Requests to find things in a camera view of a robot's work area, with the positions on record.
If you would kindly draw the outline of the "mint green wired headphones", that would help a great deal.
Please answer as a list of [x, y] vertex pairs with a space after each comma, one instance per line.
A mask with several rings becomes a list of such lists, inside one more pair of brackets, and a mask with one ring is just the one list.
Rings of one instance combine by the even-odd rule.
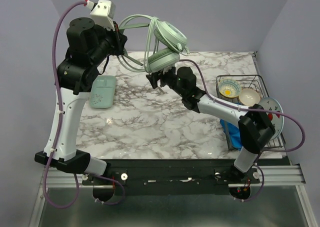
[[188, 56], [187, 37], [174, 25], [156, 16], [132, 14], [124, 18], [119, 30], [148, 28], [143, 62], [130, 57], [127, 52], [117, 57], [118, 62], [134, 73], [156, 73], [174, 66], [181, 55]]

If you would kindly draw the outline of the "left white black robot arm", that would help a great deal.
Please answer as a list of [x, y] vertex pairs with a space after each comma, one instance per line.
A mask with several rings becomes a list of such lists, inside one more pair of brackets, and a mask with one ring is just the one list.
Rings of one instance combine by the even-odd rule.
[[123, 54], [128, 38], [115, 21], [107, 28], [88, 17], [72, 20], [66, 36], [69, 47], [65, 59], [55, 68], [58, 90], [51, 132], [34, 160], [69, 174], [93, 174], [104, 185], [111, 178], [107, 163], [77, 149], [76, 138], [85, 102], [100, 75], [98, 66], [109, 56]]

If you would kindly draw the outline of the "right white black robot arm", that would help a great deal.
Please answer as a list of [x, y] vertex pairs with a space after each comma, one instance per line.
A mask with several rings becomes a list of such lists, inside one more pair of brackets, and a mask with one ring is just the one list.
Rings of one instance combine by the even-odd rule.
[[257, 161], [265, 145], [276, 133], [275, 127], [261, 105], [252, 107], [233, 104], [209, 96], [197, 87], [197, 77], [190, 67], [172, 67], [167, 72], [158, 71], [147, 74], [153, 89], [168, 86], [180, 97], [183, 105], [190, 111], [208, 114], [224, 120], [239, 130], [242, 149], [230, 168], [230, 178], [241, 183], [248, 177], [248, 171]]

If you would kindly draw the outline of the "mint green rectangular tray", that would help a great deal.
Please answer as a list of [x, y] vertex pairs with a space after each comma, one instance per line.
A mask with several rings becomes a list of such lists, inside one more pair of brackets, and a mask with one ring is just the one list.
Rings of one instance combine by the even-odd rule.
[[93, 82], [89, 105], [93, 109], [108, 109], [112, 107], [116, 89], [116, 77], [99, 75]]

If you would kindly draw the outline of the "patterned yellow centre bowl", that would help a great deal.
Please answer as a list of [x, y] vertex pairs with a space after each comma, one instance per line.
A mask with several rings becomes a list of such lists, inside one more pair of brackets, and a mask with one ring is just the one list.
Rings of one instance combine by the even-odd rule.
[[238, 81], [226, 78], [218, 82], [218, 91], [223, 97], [233, 99], [240, 95], [242, 87]]

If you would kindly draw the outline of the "cream plain bowl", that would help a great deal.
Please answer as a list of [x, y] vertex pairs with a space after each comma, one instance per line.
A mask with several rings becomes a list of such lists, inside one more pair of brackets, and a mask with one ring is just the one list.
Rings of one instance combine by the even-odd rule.
[[243, 105], [252, 107], [260, 102], [261, 97], [257, 91], [251, 88], [244, 88], [239, 94], [238, 99]]

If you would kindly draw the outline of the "blue cloth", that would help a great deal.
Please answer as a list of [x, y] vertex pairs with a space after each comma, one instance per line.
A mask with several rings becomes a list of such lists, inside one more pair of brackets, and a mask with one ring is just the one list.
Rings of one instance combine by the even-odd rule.
[[223, 119], [220, 119], [219, 122], [223, 128], [223, 132], [225, 133], [228, 149], [240, 151], [243, 145], [239, 129], [233, 124], [225, 122]]

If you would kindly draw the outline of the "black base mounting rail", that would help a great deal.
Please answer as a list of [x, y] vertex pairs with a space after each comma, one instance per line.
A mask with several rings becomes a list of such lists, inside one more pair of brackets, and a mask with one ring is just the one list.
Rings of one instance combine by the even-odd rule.
[[237, 173], [232, 159], [113, 159], [107, 161], [107, 179], [89, 175], [82, 184], [95, 189], [122, 190], [126, 196], [227, 195], [230, 188], [258, 184], [256, 169]]

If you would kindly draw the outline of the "aluminium extrusion frame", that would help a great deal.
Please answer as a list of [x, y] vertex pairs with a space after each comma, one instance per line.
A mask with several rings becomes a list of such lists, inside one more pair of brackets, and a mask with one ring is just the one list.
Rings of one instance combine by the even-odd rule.
[[287, 158], [258, 162], [259, 183], [228, 194], [134, 195], [125, 188], [80, 183], [79, 198], [57, 209], [38, 193], [32, 227], [315, 227], [299, 165]]

